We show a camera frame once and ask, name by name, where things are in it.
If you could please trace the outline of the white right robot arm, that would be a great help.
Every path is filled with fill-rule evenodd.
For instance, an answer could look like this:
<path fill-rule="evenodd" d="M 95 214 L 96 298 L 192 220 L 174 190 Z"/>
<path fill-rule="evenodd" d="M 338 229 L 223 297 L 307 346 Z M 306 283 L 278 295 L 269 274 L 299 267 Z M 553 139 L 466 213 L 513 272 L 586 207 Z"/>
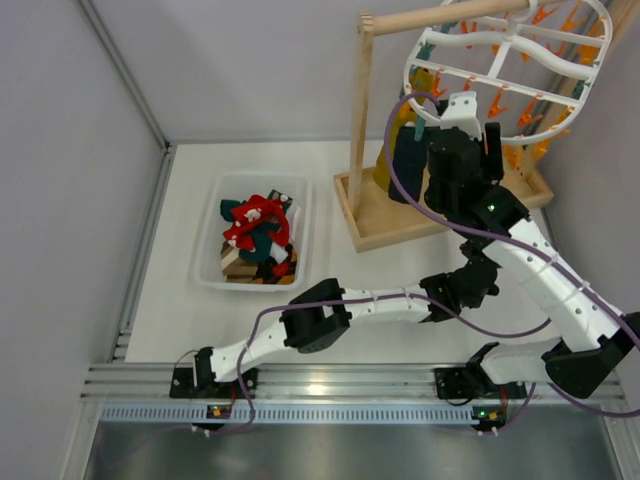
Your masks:
<path fill-rule="evenodd" d="M 488 124 L 480 136 L 459 127 L 430 129 L 426 166 L 426 205 L 466 240 L 466 264 L 423 283 L 442 304 L 437 315 L 478 307 L 496 294 L 504 269 L 559 332 L 549 341 L 490 344 L 469 361 L 471 371 L 493 385 L 544 381 L 565 395 L 589 398 L 634 348 L 638 314 L 624 314 L 597 295 L 501 185 L 498 124 Z"/>

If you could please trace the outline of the white oval clip hanger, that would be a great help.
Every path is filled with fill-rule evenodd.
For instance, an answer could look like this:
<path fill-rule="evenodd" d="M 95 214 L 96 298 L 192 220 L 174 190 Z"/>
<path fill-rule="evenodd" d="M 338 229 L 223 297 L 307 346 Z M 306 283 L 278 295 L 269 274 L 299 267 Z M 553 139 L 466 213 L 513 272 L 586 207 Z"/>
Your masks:
<path fill-rule="evenodd" d="M 567 132 L 583 110 L 613 40 L 599 1 L 492 14 L 427 27 L 408 55 L 401 92 L 476 94 L 476 117 L 498 122 L 506 145 Z"/>

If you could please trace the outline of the dark teal Santa sock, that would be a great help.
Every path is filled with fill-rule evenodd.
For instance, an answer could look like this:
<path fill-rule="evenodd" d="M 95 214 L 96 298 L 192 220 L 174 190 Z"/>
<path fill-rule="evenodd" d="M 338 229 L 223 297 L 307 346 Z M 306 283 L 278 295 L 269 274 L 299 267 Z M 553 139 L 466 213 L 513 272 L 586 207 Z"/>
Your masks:
<path fill-rule="evenodd" d="M 393 167 L 404 190 L 416 202 L 420 200 L 427 159 L 427 137 L 416 140 L 415 128 L 402 126 L 396 136 Z"/>

